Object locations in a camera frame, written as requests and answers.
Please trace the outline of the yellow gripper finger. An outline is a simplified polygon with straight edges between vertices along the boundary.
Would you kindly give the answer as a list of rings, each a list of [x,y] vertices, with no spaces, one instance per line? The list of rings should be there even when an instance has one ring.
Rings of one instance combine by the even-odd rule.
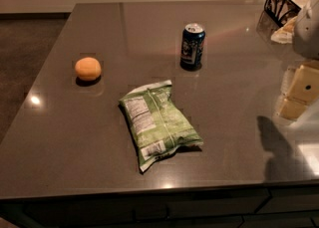
[[[308,60],[298,67],[289,66],[284,73],[277,114],[298,120],[319,98],[319,61]]]

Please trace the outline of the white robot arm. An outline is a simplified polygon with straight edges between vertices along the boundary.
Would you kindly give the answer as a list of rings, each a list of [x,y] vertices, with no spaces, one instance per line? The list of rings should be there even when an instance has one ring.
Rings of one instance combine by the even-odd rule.
[[[276,114],[289,122],[298,120],[319,98],[319,0],[310,0],[298,13],[292,46],[305,61],[288,67],[283,77]]]

